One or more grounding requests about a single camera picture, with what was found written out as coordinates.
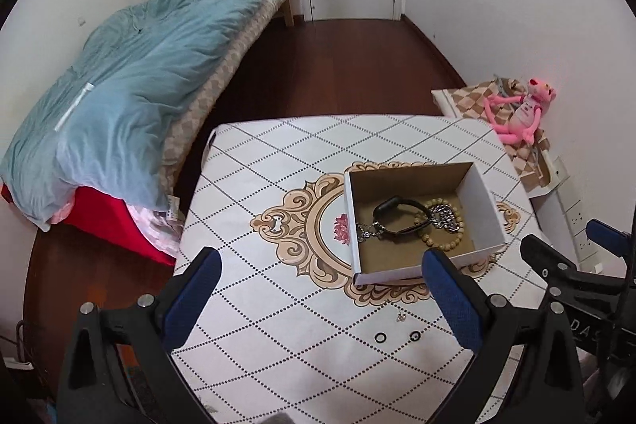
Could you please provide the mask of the pink panther plush toy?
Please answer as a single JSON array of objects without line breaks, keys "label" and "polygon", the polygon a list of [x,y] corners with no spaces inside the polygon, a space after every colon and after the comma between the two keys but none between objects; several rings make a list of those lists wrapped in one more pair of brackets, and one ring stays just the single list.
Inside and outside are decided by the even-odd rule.
[{"label": "pink panther plush toy", "polygon": [[[556,89],[541,79],[530,79],[526,93],[513,97],[498,95],[484,99],[484,110],[499,140],[504,145],[526,143],[535,144],[535,133],[540,126],[541,118],[556,98]],[[497,124],[492,113],[493,106],[518,104],[512,116],[504,123]]]}]

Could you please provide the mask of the white cardboard box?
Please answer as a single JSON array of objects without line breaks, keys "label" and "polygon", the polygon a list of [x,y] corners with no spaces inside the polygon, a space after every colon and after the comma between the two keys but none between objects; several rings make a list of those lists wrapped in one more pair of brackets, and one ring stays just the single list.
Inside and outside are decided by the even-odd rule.
[{"label": "white cardboard box", "polygon": [[506,241],[474,163],[358,165],[345,173],[344,197],[358,287],[419,278],[430,249],[460,268],[499,252]]}]

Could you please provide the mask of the patterned white tablecloth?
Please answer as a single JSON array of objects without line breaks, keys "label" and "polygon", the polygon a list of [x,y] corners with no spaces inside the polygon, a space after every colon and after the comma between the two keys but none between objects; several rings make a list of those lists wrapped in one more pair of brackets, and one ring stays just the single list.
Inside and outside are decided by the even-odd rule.
[{"label": "patterned white tablecloth", "polygon": [[[205,246],[220,282],[174,360],[221,423],[424,423],[468,364],[421,285],[354,286],[344,173],[362,164],[474,163],[506,230],[469,273],[534,308],[545,284],[523,262],[538,225],[499,140],[476,120],[338,115],[212,131],[176,267]],[[404,322],[397,322],[399,313]]]}]

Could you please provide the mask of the light blue duvet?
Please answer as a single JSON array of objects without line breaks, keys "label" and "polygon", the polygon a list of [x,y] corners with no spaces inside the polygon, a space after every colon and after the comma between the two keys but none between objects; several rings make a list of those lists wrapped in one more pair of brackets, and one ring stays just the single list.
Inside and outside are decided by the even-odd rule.
[{"label": "light blue duvet", "polygon": [[16,208],[42,230],[87,186],[169,208],[169,127],[263,0],[147,0],[115,12],[29,112],[1,160]]}]

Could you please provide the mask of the red bed sheet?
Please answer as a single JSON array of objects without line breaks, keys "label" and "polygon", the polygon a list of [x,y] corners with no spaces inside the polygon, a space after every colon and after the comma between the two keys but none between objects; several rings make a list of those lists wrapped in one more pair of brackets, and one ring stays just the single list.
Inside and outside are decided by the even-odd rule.
[{"label": "red bed sheet", "polygon": [[48,233],[55,232],[56,227],[73,228],[153,263],[170,267],[176,263],[174,257],[156,249],[141,234],[123,200],[89,187],[76,190],[68,216],[50,225]]}]

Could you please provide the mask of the white power strip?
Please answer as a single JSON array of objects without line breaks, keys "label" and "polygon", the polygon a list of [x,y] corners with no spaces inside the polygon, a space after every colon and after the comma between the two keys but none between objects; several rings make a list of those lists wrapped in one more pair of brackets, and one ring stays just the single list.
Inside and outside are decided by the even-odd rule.
[{"label": "white power strip", "polygon": [[586,214],[581,195],[574,176],[568,171],[564,160],[556,157],[553,161],[554,188],[550,199],[556,208],[556,236],[554,243],[557,249],[574,261],[579,270],[589,273],[602,273],[601,253],[598,246],[589,240]]}]

